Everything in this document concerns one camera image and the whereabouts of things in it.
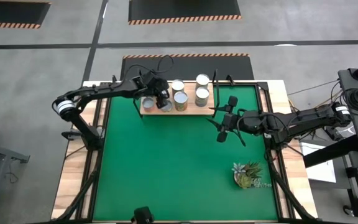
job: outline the tin can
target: tin can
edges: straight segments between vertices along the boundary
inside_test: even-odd
[[[209,90],[205,87],[199,87],[196,90],[196,105],[203,107],[206,106],[208,103],[209,98]]]
[[[144,111],[150,112],[154,107],[154,100],[151,97],[146,97],[143,99],[142,106]]]
[[[173,96],[173,100],[175,102],[175,108],[177,111],[184,111],[187,109],[187,94],[184,92],[177,92]]]
[[[172,102],[170,100],[167,100],[167,105],[161,107],[161,110],[164,112],[169,112],[172,110]]]
[[[209,76],[205,74],[199,74],[196,77],[196,90],[199,87],[205,87],[208,89],[208,83],[209,83]]]
[[[172,96],[175,96],[175,93],[182,91],[185,91],[185,83],[182,80],[176,79],[172,81],[171,83],[172,88]]]

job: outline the green table surface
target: green table surface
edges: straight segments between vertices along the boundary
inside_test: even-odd
[[[258,108],[253,86],[221,86],[220,95],[221,104],[239,98],[235,111]],[[271,183],[263,137],[243,133],[244,147],[231,133],[219,143],[205,118],[140,119],[132,100],[112,99],[94,220],[129,221],[143,206],[157,221],[277,220],[272,188],[241,189],[231,170],[233,162],[260,162],[262,181]]]

